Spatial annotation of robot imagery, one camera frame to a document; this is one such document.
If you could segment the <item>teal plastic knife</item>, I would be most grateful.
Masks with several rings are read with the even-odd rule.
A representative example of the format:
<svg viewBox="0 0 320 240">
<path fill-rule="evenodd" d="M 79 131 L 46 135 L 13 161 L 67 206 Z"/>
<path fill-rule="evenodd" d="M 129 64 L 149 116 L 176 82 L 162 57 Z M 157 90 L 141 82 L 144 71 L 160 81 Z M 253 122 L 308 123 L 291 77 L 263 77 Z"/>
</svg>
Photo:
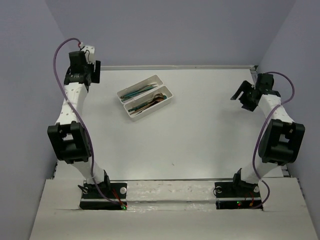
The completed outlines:
<svg viewBox="0 0 320 240">
<path fill-rule="evenodd" d="M 155 85 L 149 84 L 149 85 L 146 85 L 146 86 L 144 86 L 144 87 L 142 87 L 142 88 L 140 88 L 140 89 L 138 89 L 138 90 L 129 92 L 129 93 L 123 95 L 123 96 L 132 95 L 132 94 L 135 94 L 135 93 L 141 94 L 141 93 L 144 93 L 144 92 L 146 92 L 146 91 L 149 91 L 149 90 L 151 90 L 151 89 L 153 89 L 153 88 L 155 88 L 155 87 L 156 87 Z"/>
<path fill-rule="evenodd" d="M 131 99 L 131 98 L 136 97 L 136 96 L 138 96 L 138 95 L 139 95 L 139 93 L 122 96 L 122 97 L 121 97 L 121 101 L 122 101 L 122 102 L 127 101 L 128 99 Z"/>
</svg>

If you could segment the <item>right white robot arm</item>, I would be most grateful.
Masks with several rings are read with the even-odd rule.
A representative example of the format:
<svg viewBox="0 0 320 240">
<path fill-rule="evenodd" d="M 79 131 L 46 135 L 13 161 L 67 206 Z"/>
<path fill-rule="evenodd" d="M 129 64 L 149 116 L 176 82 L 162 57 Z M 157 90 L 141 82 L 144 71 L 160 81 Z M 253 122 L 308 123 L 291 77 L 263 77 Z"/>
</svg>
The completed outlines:
<svg viewBox="0 0 320 240">
<path fill-rule="evenodd" d="M 305 134 L 305 126 L 287 113 L 281 94 L 273 89 L 275 72 L 259 73 L 255 84 L 243 81 L 232 101 L 239 100 L 242 108 L 253 112 L 260 108 L 265 121 L 255 144 L 251 163 L 233 176 L 230 190 L 235 196 L 254 191 L 259 181 L 273 169 L 294 163 Z"/>
</svg>

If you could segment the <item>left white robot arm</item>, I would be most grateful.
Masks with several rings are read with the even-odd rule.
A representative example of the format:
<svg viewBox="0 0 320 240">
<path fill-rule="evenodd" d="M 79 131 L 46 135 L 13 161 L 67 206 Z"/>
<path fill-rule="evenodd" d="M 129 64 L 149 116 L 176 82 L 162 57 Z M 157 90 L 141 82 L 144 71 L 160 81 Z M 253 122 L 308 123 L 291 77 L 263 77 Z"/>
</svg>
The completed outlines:
<svg viewBox="0 0 320 240">
<path fill-rule="evenodd" d="M 64 81 L 59 82 L 64 98 L 60 115 L 47 128 L 47 134 L 57 159 L 76 168 L 85 178 L 81 189 L 104 198 L 111 191 L 110 178 L 94 160 L 93 143 L 81 118 L 90 85 L 100 82 L 100 61 L 89 61 L 89 55 L 89 50 L 69 53 L 70 66 Z"/>
</svg>

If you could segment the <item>gold spoon teal handle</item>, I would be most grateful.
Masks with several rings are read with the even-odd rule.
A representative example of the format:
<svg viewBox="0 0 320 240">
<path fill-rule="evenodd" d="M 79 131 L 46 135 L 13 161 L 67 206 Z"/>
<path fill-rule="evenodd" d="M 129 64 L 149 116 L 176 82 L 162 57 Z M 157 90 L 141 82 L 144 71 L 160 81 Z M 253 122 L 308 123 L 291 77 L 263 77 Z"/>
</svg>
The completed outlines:
<svg viewBox="0 0 320 240">
<path fill-rule="evenodd" d="M 153 95 L 153 98 L 162 98 L 164 95 L 162 93 L 157 93 Z"/>
</svg>

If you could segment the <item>copper round spoon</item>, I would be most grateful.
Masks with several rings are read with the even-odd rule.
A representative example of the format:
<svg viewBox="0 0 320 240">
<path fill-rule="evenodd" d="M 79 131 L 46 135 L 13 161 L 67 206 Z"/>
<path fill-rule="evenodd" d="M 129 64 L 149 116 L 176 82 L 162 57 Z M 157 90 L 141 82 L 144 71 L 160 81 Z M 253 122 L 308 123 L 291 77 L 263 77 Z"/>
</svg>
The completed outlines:
<svg viewBox="0 0 320 240">
<path fill-rule="evenodd" d="M 166 100 L 167 97 L 166 96 L 158 96 L 158 97 L 155 97 L 150 103 L 147 103 L 146 106 L 143 106 L 141 108 L 139 108 L 138 110 L 135 111 L 136 114 L 139 114 L 141 113 L 143 110 L 157 104 L 157 103 L 160 103 L 164 100 Z"/>
</svg>

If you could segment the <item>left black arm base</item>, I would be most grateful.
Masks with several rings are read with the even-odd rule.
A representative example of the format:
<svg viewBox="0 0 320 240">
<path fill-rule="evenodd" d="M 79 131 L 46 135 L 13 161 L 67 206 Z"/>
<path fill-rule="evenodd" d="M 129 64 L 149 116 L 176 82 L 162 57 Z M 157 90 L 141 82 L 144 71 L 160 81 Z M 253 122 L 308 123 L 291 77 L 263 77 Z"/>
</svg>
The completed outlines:
<svg viewBox="0 0 320 240">
<path fill-rule="evenodd" d="M 127 209 L 127 182 L 111 182 L 108 174 L 104 172 L 104 180 L 97 182 L 97 186 L 94 183 L 88 184 L 86 181 L 77 186 L 81 190 L 80 209 L 93 211 Z"/>
</svg>

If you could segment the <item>silver spoon teal handle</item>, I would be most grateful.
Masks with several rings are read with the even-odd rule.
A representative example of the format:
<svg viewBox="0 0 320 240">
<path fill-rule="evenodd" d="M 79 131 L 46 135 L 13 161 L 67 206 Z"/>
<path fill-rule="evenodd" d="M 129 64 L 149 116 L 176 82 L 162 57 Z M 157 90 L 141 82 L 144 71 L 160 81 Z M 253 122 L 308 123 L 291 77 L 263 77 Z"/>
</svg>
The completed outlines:
<svg viewBox="0 0 320 240">
<path fill-rule="evenodd" d="M 151 107 L 154 104 L 155 104 L 155 102 L 144 103 L 144 104 L 141 104 L 141 105 L 139 105 L 137 107 L 133 107 L 133 108 L 129 109 L 128 112 L 130 114 L 134 114 L 136 112 L 143 111 L 144 109 L 147 109 L 147 108 Z"/>
</svg>

